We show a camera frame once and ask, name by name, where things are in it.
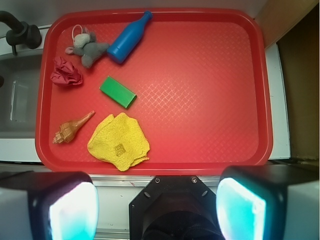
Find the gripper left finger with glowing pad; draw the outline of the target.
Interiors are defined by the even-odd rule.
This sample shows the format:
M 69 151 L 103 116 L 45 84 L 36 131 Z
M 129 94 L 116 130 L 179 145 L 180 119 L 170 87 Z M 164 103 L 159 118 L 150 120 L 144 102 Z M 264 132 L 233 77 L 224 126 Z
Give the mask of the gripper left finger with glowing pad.
M 2 240 L 92 240 L 98 190 L 84 172 L 0 174 Z

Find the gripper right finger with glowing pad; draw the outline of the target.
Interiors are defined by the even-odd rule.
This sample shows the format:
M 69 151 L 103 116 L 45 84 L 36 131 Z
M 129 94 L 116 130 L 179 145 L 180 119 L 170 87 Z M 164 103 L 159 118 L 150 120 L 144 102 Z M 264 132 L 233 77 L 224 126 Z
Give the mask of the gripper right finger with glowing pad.
M 226 240 L 318 240 L 320 171 L 312 165 L 229 166 L 216 190 Z

